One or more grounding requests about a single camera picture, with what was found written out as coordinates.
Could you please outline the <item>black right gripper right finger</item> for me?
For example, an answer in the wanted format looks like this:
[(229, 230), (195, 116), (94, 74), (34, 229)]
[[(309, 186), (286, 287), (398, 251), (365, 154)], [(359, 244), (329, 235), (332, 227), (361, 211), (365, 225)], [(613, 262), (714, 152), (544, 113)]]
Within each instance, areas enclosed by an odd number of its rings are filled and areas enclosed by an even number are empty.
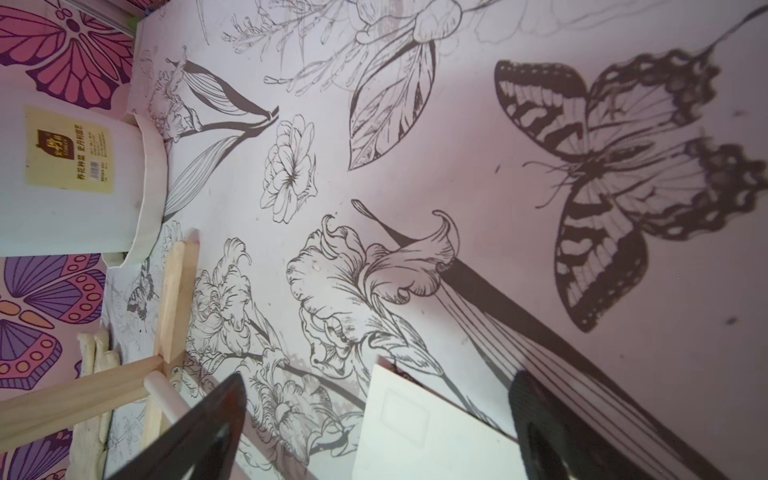
[(508, 398), (530, 479), (650, 477), (529, 372), (516, 373)]

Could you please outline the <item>white postcard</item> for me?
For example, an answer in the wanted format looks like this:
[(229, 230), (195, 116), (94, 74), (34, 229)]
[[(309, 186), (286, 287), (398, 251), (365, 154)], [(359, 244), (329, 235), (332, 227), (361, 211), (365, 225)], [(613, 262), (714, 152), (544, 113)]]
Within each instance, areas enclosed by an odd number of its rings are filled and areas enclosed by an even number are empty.
[(354, 479), (525, 479), (518, 445), (391, 368), (374, 367)]

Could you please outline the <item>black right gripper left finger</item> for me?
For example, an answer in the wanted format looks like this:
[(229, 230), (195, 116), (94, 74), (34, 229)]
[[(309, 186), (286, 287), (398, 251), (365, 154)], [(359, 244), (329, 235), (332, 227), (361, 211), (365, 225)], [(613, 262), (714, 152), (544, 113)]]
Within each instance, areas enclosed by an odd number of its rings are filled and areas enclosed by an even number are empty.
[(246, 389), (234, 373), (182, 415), (114, 479), (228, 479), (246, 414)]

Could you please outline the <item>potted green plant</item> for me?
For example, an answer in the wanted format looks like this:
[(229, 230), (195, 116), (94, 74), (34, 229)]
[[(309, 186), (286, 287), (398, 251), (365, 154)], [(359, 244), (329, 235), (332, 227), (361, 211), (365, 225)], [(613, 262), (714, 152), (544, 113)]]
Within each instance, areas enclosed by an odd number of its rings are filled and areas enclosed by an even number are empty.
[(167, 188), (151, 120), (2, 87), (2, 256), (99, 253), (111, 268), (139, 265), (159, 236)]

